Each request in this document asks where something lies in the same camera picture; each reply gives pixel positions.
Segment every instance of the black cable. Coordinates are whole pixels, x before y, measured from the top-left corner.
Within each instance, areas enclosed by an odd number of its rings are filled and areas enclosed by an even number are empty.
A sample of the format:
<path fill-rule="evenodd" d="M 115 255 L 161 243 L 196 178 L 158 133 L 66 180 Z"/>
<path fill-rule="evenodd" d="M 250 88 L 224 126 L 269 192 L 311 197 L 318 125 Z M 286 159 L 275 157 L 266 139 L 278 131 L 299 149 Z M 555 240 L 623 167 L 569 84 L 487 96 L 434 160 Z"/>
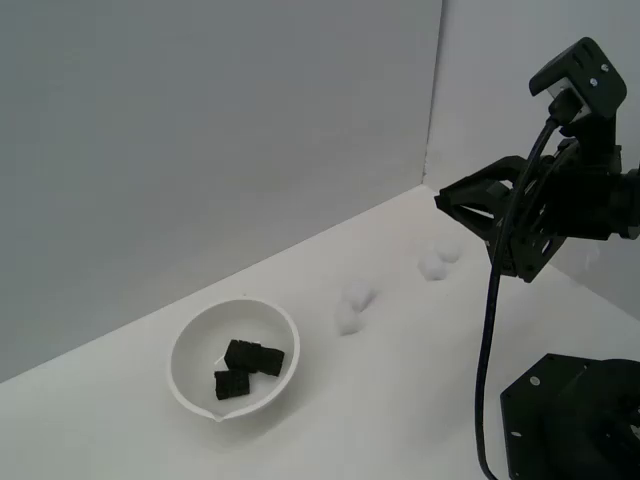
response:
<path fill-rule="evenodd" d="M 484 318 L 484 328 L 482 331 L 482 344 L 480 346 L 480 358 L 478 359 L 478 371 L 476 374 L 476 393 L 475 393 L 475 429 L 476 429 L 476 446 L 478 449 L 478 460 L 480 468 L 487 478 L 490 480 L 498 480 L 491 472 L 487 463 L 487 452 L 484 441 L 484 391 L 487 383 L 487 370 L 489 368 L 489 357 L 491 356 L 491 343 L 493 341 L 493 328 L 496 321 L 496 307 L 498 303 L 498 289 L 500 288 L 500 276 L 502 274 L 502 262 L 504 259 L 505 248 L 511 235 L 513 222 L 518 205 L 524 197 L 526 187 L 528 186 L 531 175 L 535 172 L 540 164 L 542 151 L 546 146 L 549 138 L 554 130 L 558 128 L 558 122 L 549 117 L 540 132 L 536 143 L 529 153 L 528 162 L 525 169 L 520 173 L 511 192 L 511 199 L 507 210 L 502 217 L 502 225 L 499 226 L 495 248 L 491 257 L 491 275 L 489 276 L 489 290 L 487 292 L 487 307 Z"/>

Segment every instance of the white bowl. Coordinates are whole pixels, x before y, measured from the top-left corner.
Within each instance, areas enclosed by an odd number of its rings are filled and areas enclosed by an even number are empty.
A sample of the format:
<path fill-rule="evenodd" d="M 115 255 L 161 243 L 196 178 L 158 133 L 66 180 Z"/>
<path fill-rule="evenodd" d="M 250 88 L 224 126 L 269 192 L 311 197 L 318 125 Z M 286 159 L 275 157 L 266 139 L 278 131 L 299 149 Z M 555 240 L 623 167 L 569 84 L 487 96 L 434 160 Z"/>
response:
<path fill-rule="evenodd" d="M 233 339 L 257 342 L 285 353 L 279 377 L 250 375 L 251 393 L 218 400 L 214 371 L 226 370 L 224 354 Z M 217 422 L 254 412 L 287 386 L 300 357 L 300 336 L 282 308 L 255 298 L 226 300 L 191 320 L 171 350 L 169 388 L 185 408 Z"/>

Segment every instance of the white table surface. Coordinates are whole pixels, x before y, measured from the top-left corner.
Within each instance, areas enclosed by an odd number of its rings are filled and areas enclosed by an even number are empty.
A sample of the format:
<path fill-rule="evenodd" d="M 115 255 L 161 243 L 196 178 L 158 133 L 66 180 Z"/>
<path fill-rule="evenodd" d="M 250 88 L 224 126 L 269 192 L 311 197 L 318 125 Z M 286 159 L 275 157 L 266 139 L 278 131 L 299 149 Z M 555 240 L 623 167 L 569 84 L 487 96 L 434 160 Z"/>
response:
<path fill-rule="evenodd" d="M 0 384 L 0 478 L 481 479 L 473 388 L 489 262 L 484 245 L 418 187 L 126 327 Z M 455 235 L 462 259 L 427 283 L 416 264 Z M 367 327 L 338 337 L 345 282 L 379 295 Z M 215 424 L 165 382 L 168 350 L 224 297 L 282 305 L 302 338 L 283 397 Z M 506 279 L 488 380 L 491 465 L 506 479 L 499 393 L 547 352 L 640 360 L 640 322 L 547 267 Z"/>

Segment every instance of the white backdrop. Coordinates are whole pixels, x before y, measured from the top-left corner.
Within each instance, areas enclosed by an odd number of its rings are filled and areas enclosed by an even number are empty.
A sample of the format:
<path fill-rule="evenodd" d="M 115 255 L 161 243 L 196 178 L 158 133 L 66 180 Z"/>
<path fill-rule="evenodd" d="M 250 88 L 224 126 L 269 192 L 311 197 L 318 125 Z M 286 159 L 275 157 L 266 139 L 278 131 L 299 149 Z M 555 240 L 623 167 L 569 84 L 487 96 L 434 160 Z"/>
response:
<path fill-rule="evenodd" d="M 420 183 L 441 0 L 0 4 L 0 381 Z"/>
<path fill-rule="evenodd" d="M 614 0 L 445 0 L 425 182 L 435 188 L 506 155 L 529 152 L 550 97 L 532 98 L 531 76 L 589 36 L 627 83 L 618 115 L 625 169 L 640 162 L 640 3 Z M 549 143 L 552 153 L 559 136 Z M 612 237 L 565 244 L 561 270 L 640 318 L 640 242 Z"/>

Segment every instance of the black mounting plate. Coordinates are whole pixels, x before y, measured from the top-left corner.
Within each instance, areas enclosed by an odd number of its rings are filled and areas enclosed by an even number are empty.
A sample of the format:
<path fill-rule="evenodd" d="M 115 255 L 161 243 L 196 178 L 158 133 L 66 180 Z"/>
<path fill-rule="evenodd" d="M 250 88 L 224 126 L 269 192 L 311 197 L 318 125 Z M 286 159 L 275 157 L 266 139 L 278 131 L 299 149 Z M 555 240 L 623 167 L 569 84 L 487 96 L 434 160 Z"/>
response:
<path fill-rule="evenodd" d="M 560 480 L 548 460 L 541 416 L 593 360 L 545 355 L 500 395 L 509 477 Z"/>

